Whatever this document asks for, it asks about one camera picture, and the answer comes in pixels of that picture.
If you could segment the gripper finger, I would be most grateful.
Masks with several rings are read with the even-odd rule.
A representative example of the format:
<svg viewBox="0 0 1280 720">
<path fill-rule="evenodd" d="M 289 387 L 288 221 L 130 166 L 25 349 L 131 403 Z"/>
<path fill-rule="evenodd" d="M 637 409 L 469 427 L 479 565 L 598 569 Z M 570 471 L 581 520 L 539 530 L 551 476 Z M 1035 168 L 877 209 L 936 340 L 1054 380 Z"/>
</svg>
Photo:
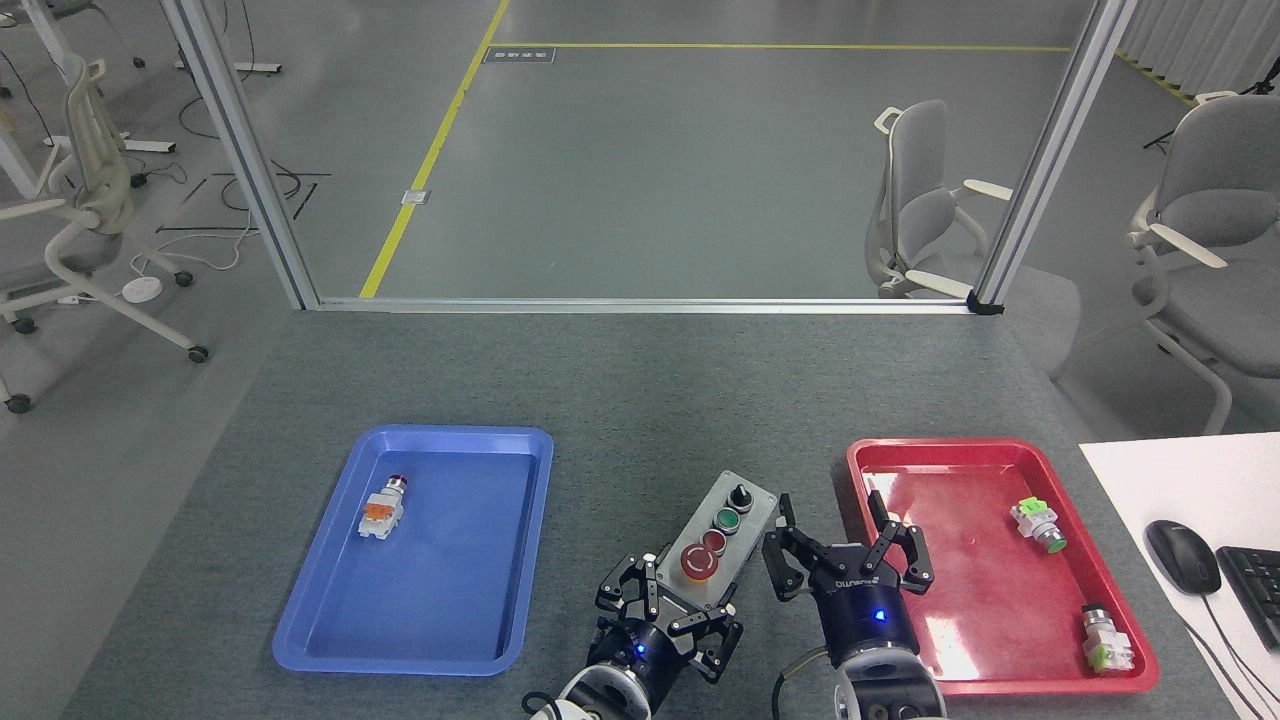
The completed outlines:
<svg viewBox="0 0 1280 720">
<path fill-rule="evenodd" d="M 781 493 L 776 506 L 778 516 L 762 539 L 762 557 L 774 597 L 788 602 L 810 592 L 805 585 L 808 571 L 826 559 L 823 544 L 796 527 L 788 493 Z"/>
<path fill-rule="evenodd" d="M 666 621 L 666 637 L 678 661 L 696 670 L 703 679 L 718 684 L 730 665 L 744 633 L 736 607 L 718 603 L 710 609 L 681 612 Z"/>
<path fill-rule="evenodd" d="M 611 626 L 625 619 L 641 619 L 662 625 L 662 598 L 667 588 L 658 579 L 658 557 L 654 553 L 623 556 L 596 589 L 595 605 L 607 615 L 596 626 Z"/>
<path fill-rule="evenodd" d="M 890 546 L 899 546 L 908 560 L 906 570 L 900 574 L 899 588 L 923 596 L 934 582 L 934 569 L 927 548 L 924 530 L 904 523 L 888 511 L 879 491 L 872 489 L 867 496 L 873 525 L 878 532 L 874 542 L 864 556 L 864 575 L 873 575 L 884 565 Z"/>
</svg>

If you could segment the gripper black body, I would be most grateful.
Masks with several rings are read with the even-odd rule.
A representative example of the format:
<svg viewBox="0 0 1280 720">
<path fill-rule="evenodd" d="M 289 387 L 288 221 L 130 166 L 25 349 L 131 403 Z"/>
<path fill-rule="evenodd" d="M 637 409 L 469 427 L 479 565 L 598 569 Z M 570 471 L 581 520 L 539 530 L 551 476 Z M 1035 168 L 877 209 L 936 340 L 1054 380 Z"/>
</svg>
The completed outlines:
<svg viewBox="0 0 1280 720">
<path fill-rule="evenodd" d="M 828 564 L 810 569 L 809 587 L 835 667 L 855 653 L 883 647 L 916 652 L 916 633 L 900 591 L 901 575 L 882 560 L 865 571 L 867 546 L 829 546 Z"/>
<path fill-rule="evenodd" d="M 590 646 L 590 711 L 657 714 L 682 667 L 666 623 L 628 618 L 598 626 Z"/>
</svg>

